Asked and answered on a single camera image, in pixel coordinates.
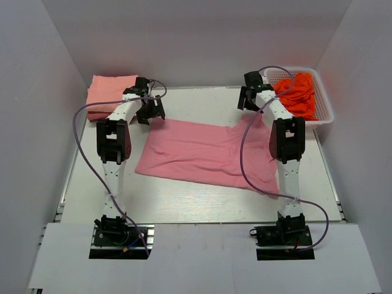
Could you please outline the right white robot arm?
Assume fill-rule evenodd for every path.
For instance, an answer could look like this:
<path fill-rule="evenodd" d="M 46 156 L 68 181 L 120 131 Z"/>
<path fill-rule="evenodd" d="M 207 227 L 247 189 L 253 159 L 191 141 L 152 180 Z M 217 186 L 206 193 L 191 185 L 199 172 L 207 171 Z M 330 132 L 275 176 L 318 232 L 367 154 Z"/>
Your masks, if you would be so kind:
<path fill-rule="evenodd" d="M 244 81 L 237 109 L 257 111 L 272 122 L 269 153 L 276 161 L 280 193 L 269 192 L 268 195 L 285 199 L 278 218 L 303 220 L 298 173 L 305 150 L 305 121 L 283 106 L 273 87 L 259 71 L 245 73 Z"/>

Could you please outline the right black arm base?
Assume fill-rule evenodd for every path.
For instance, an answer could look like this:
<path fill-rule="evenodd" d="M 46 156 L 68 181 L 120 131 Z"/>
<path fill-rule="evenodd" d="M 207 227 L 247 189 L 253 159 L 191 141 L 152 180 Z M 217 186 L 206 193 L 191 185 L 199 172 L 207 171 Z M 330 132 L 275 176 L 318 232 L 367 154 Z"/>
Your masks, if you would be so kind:
<path fill-rule="evenodd" d="M 297 261 L 314 260 L 314 250 L 302 251 L 312 246 L 309 227 L 292 236 L 282 236 L 276 225 L 257 226 L 249 230 L 255 238 L 258 261 Z"/>

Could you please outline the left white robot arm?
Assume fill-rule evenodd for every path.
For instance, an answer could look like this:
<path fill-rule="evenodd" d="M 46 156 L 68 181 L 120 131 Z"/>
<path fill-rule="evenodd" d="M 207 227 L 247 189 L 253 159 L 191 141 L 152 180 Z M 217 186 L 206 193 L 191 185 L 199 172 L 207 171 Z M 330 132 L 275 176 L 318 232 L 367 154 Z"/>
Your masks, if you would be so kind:
<path fill-rule="evenodd" d="M 103 215 L 126 219 L 123 201 L 124 174 L 132 152 L 129 124 L 133 118 L 148 125 L 153 118 L 165 119 L 162 97 L 153 95 L 157 80 L 136 78 L 135 85 L 126 88 L 122 101 L 106 118 L 96 122 L 97 154 L 104 168 L 105 200 Z"/>

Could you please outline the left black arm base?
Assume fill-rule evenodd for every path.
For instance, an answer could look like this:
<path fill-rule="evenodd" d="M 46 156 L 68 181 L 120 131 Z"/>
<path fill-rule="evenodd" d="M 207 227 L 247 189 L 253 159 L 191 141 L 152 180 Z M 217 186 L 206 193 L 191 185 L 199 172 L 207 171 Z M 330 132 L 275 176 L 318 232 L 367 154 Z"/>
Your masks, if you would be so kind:
<path fill-rule="evenodd" d="M 94 221 L 89 259 L 146 260 L 153 248 L 154 226 L 135 228 L 119 216 Z"/>

